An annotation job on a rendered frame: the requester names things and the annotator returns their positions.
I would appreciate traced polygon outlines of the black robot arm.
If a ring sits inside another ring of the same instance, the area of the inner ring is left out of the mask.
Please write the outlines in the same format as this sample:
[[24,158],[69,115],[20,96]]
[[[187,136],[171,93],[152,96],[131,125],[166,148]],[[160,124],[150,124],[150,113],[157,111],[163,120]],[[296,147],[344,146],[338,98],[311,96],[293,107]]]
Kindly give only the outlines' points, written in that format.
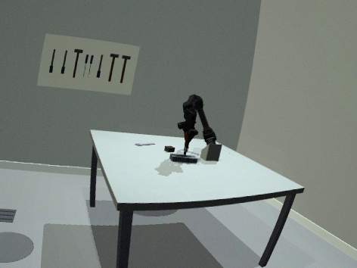
[[[200,116],[200,120],[203,124],[203,137],[206,144],[215,144],[216,135],[212,131],[212,128],[209,126],[208,121],[206,119],[206,115],[203,110],[203,101],[198,95],[191,95],[187,101],[183,103],[183,112],[185,122],[178,123],[178,128],[188,129],[188,121],[186,120],[196,120],[197,112]],[[212,138],[213,137],[213,138]]]

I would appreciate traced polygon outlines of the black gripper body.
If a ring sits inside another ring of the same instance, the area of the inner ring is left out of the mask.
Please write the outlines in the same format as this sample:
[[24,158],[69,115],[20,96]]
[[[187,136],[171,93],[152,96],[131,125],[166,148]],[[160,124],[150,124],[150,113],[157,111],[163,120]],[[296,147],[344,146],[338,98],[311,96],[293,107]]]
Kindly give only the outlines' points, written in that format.
[[198,135],[198,131],[194,128],[194,124],[196,123],[196,120],[186,120],[188,121],[188,129],[183,128],[184,130],[187,130],[189,134],[193,135]]

